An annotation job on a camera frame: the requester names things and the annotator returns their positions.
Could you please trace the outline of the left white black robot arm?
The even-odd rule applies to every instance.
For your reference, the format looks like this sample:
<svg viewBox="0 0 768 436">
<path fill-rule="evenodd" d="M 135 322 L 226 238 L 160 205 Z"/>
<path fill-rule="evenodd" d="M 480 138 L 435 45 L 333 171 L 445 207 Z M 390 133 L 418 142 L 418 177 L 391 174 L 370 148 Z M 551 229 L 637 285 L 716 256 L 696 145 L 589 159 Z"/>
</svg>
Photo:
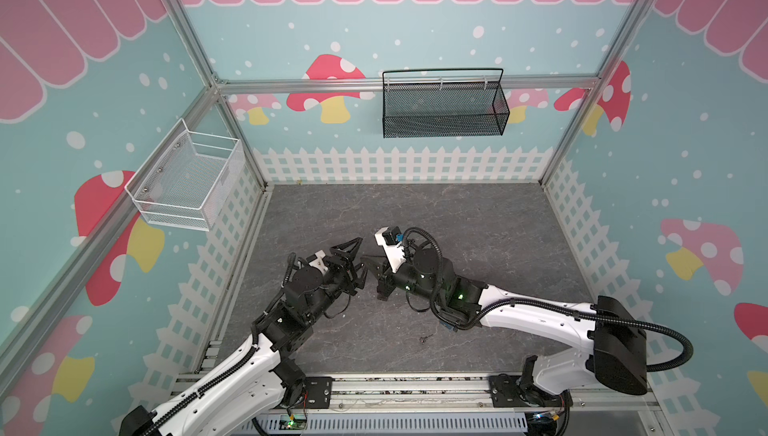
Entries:
<svg viewBox="0 0 768 436">
<path fill-rule="evenodd" d="M 229 435 L 259 414 L 291 409 L 306 396 L 306 375 L 292 355 L 341 297 L 365 285 L 359 238 L 308 258 L 291 254 L 277 295 L 223 362 L 169 401 L 123 417 L 122 435 Z"/>
</svg>

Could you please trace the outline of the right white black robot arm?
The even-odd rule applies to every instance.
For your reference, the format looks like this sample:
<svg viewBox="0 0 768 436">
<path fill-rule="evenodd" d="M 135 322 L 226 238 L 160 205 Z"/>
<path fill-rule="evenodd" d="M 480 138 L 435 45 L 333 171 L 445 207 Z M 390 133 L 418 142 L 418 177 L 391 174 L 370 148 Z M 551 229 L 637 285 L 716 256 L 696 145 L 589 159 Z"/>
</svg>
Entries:
<svg viewBox="0 0 768 436">
<path fill-rule="evenodd" d="M 423 298 L 426 311 L 450 329 L 510 329 L 566 345 L 554 355 L 526 358 L 517 387 L 531 405 L 596 384 L 632 396 L 648 391 L 647 334 L 614 298 L 588 304 L 524 297 L 456 275 L 431 248 L 411 257 L 391 249 L 363 257 L 362 264 L 376 278 L 380 299 L 396 289 Z"/>
</svg>

